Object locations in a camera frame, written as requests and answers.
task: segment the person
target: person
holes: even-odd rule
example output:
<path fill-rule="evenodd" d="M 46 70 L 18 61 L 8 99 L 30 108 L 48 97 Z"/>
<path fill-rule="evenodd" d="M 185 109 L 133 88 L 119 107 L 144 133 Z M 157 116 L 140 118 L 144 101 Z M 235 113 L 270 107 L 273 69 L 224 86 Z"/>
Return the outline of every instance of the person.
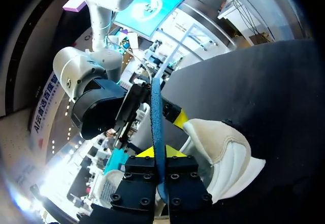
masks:
<path fill-rule="evenodd" d="M 109 129 L 104 132 L 104 135 L 106 137 L 102 144 L 104 151 L 106 151 L 107 149 L 113 151 L 116 132 L 113 129 Z"/>

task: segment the white shoe upper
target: white shoe upper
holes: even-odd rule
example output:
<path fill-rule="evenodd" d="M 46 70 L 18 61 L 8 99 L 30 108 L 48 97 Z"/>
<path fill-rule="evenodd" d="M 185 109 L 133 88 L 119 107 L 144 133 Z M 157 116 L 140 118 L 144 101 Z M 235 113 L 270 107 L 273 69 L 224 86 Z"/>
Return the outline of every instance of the white shoe upper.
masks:
<path fill-rule="evenodd" d="M 244 190 L 266 163 L 251 156 L 249 143 L 240 132 L 220 121 L 192 119 L 183 129 L 189 138 L 180 151 L 186 154 L 194 145 L 213 166 L 212 180 L 207 188 L 213 203 Z"/>

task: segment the yellow part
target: yellow part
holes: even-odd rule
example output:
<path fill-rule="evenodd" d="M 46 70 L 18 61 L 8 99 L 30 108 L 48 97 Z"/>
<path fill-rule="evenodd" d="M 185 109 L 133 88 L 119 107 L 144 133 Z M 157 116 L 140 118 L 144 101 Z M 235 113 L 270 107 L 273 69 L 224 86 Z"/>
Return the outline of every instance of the yellow part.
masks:
<path fill-rule="evenodd" d="M 181 110 L 181 113 L 179 113 L 178 117 L 176 118 L 176 120 L 174 121 L 174 125 L 179 127 L 180 129 L 183 129 L 183 124 L 186 123 L 188 121 L 188 118 L 184 112 L 184 110 Z"/>
<path fill-rule="evenodd" d="M 169 145 L 166 145 L 166 154 L 167 157 L 173 157 L 173 156 L 186 157 L 186 154 L 179 152 L 178 150 L 174 149 Z M 137 155 L 137 157 L 146 157 L 146 156 L 154 157 L 153 146 Z"/>

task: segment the blue fabric strip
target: blue fabric strip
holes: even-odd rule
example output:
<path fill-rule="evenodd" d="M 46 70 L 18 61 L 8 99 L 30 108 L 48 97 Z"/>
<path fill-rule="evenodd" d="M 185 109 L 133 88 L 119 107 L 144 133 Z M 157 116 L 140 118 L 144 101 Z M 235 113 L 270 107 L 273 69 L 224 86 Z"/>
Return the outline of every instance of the blue fabric strip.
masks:
<path fill-rule="evenodd" d="M 159 176 L 158 193 L 162 200 L 167 203 L 167 191 L 165 186 L 166 153 L 163 127 L 163 102 L 161 99 L 159 78 L 153 78 L 151 82 L 150 117 L 154 157 Z"/>

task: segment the red sticker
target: red sticker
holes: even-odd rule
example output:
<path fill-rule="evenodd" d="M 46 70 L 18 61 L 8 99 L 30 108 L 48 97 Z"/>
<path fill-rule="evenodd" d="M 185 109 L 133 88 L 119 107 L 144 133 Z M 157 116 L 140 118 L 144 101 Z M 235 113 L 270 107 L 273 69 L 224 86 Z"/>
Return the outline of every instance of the red sticker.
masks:
<path fill-rule="evenodd" d="M 39 148 L 42 149 L 43 148 L 43 139 L 39 140 Z"/>

